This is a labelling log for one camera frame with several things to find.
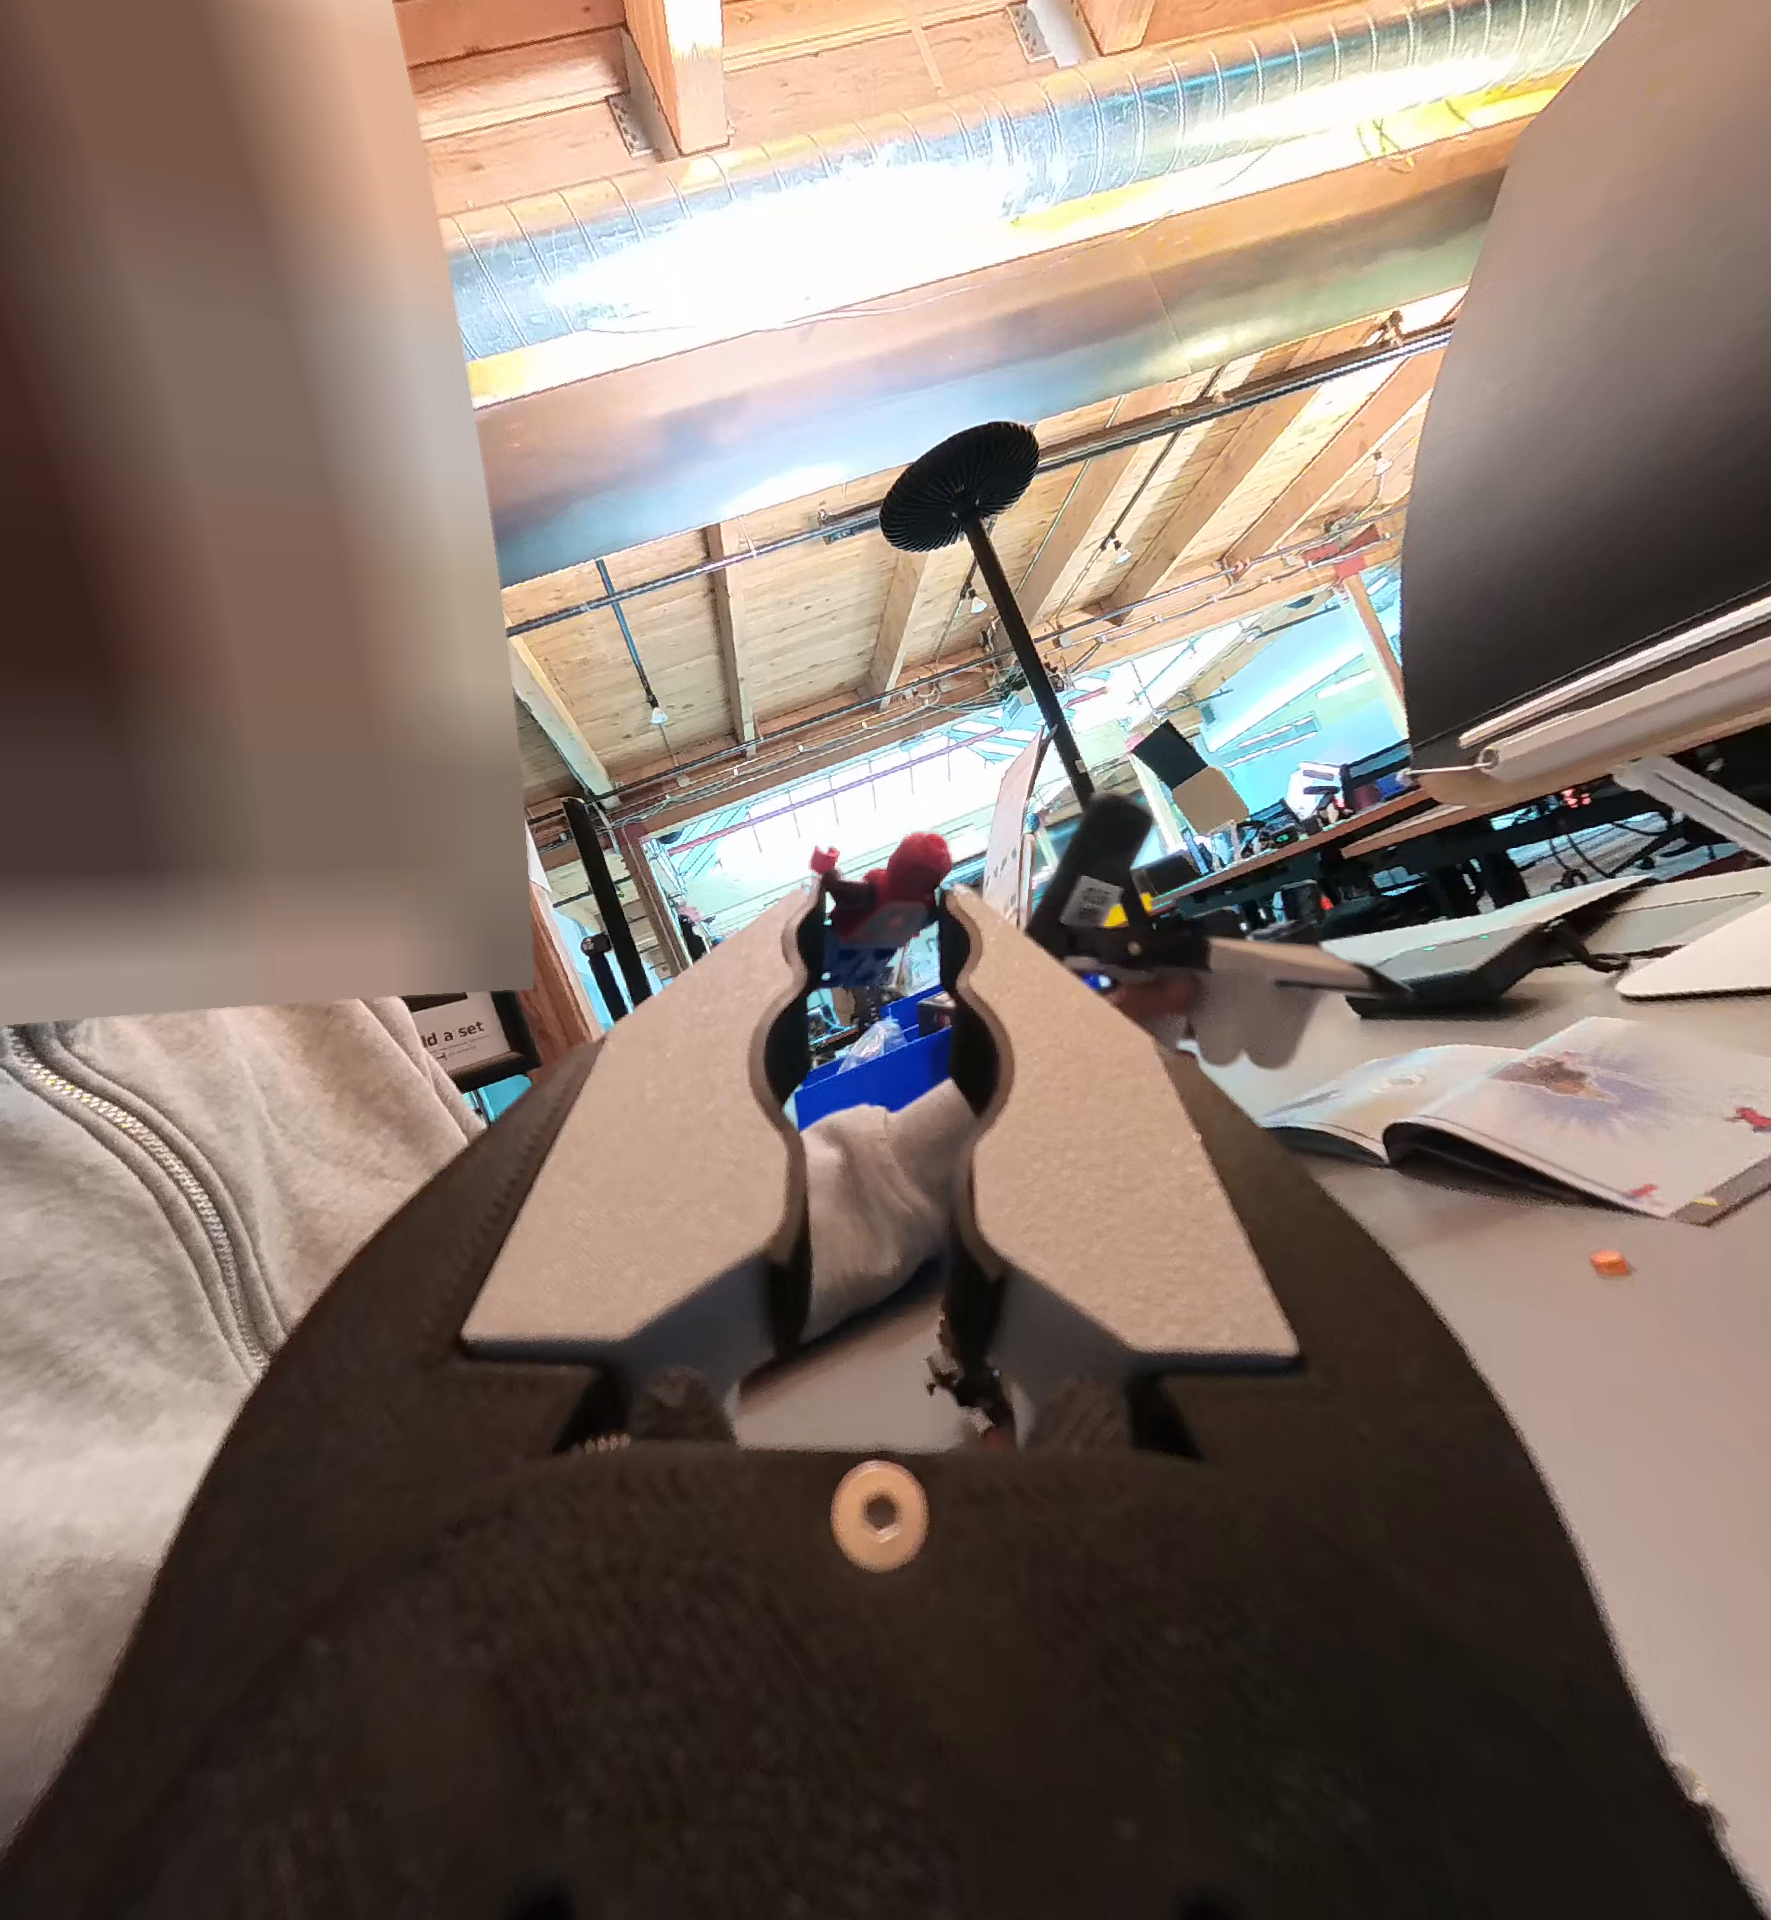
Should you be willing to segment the lego motorcycle model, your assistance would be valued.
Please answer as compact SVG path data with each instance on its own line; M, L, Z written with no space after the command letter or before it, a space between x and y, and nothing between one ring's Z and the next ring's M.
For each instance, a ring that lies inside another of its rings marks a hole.
M967 1445L997 1452L1017 1448L1017 1414L997 1368L963 1355L945 1311L937 1320L937 1346L927 1356L927 1393L957 1407Z

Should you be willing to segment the black charger box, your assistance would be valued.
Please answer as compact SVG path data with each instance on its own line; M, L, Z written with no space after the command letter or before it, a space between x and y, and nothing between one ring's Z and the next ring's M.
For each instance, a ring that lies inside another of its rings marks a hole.
M1345 997L1363 1020L1429 1020L1481 1012L1564 956L1552 924L1485 919L1331 940L1325 950L1379 980Z

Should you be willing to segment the blue red lego minifigure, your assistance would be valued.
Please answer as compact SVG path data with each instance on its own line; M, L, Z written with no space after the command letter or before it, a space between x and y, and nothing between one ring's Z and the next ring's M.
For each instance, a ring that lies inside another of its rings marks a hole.
M951 855L937 833L915 831L865 877L845 877L833 849L811 853L807 870L827 902L817 982L855 997L879 990L901 949L933 924Z

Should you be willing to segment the white metal stand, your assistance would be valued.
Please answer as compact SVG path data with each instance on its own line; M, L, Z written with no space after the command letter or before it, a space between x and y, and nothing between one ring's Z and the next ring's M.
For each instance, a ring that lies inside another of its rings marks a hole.
M1684 755L1771 727L1771 588L1417 749L1445 805L1506 805L1606 776L1771 867L1771 812ZM1771 994L1771 899L1618 980L1632 1003Z

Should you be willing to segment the person's left hand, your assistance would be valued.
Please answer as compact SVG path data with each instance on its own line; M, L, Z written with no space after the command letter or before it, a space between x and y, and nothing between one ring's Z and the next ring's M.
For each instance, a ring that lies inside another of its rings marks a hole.
M1179 1050L1193 1043L1193 1020L1203 990L1203 975L1167 971L1115 982L1107 990L1107 1003L1157 1044Z

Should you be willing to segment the silver ventilation duct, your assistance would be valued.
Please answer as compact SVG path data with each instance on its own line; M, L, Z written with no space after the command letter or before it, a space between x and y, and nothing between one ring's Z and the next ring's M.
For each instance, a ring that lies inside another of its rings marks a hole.
M783 331L1369 157L1580 68L1630 5L1333 5L439 222L479 406Z

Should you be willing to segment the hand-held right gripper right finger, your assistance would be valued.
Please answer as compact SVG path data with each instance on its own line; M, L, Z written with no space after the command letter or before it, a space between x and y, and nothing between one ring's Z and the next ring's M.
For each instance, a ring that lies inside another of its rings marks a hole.
M1177 1381L1301 1376L1169 1053L965 886L941 958L951 1083L975 1117L943 1312L999 1372L1017 1448L1055 1428L1129 1446Z

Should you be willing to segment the long black pole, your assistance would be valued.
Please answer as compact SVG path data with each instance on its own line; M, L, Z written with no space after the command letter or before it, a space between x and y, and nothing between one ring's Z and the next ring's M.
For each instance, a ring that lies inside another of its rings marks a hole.
M987 593L1043 730L1059 755L1071 795L1081 810L1093 803L1093 782L1057 690L1041 662L1027 619L995 554L989 523L1009 510L1037 477L1041 448L1035 433L1019 422L971 426L929 448L897 475L885 495L877 527L887 546L901 556L929 556L959 541L967 542L975 572Z

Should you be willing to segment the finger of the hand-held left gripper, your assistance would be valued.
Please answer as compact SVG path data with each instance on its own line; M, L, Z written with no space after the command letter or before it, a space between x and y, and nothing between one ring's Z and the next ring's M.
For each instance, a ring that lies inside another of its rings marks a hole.
M1203 956L1201 1003L1267 1003L1277 997L1411 1001L1411 990L1399 980L1319 944L1211 936Z

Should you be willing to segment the wooden desk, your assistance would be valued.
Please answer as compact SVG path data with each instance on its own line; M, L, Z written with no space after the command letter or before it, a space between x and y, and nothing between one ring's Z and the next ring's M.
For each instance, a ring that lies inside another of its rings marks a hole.
M1409 790L1365 812L1339 821L1335 826L1305 835L1289 845L1249 855L1231 867L1145 899L1155 919L1173 915L1191 905L1221 902L1241 907L1245 901L1267 901L1281 888L1303 884L1331 864L1341 864L1347 851L1365 839L1407 821L1421 821L1441 810L1441 805Z

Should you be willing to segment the black desk mat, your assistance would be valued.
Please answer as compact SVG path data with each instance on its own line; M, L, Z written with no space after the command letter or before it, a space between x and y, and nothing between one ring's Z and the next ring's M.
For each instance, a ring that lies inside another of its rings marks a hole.
M1766 901L1760 886L1736 884L1734 877L1714 877L1710 888L1698 893L1688 893L1682 883L1670 888L1650 884L1598 902L1594 913L1576 919L1570 939L1586 965L1606 973L1638 969Z

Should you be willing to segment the person's grey hoodie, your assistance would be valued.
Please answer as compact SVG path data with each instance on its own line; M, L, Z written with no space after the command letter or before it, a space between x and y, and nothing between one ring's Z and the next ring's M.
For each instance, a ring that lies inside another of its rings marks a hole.
M483 1131L395 998L0 1027L0 1854L271 1356Z

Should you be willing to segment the framed marker sign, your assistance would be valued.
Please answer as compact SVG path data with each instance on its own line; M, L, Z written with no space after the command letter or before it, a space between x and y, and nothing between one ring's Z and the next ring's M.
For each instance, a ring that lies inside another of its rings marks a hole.
M541 1055L515 990L405 997L417 1039L461 1095L529 1079Z

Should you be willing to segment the wooden pillar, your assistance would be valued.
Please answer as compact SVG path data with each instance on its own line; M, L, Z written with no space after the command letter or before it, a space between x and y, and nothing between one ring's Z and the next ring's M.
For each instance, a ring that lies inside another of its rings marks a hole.
M517 998L539 1062L551 1068L579 1047L603 1036L597 1008L585 994L561 936L549 893L541 883L527 886L531 927L531 987Z

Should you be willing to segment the lego instruction booklet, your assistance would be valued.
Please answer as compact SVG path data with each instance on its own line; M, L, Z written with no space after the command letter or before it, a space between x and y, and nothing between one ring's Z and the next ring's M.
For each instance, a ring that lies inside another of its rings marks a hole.
M1415 1159L1704 1229L1771 1191L1771 1058L1586 1018L1526 1048L1425 1047L1261 1118L1359 1164Z

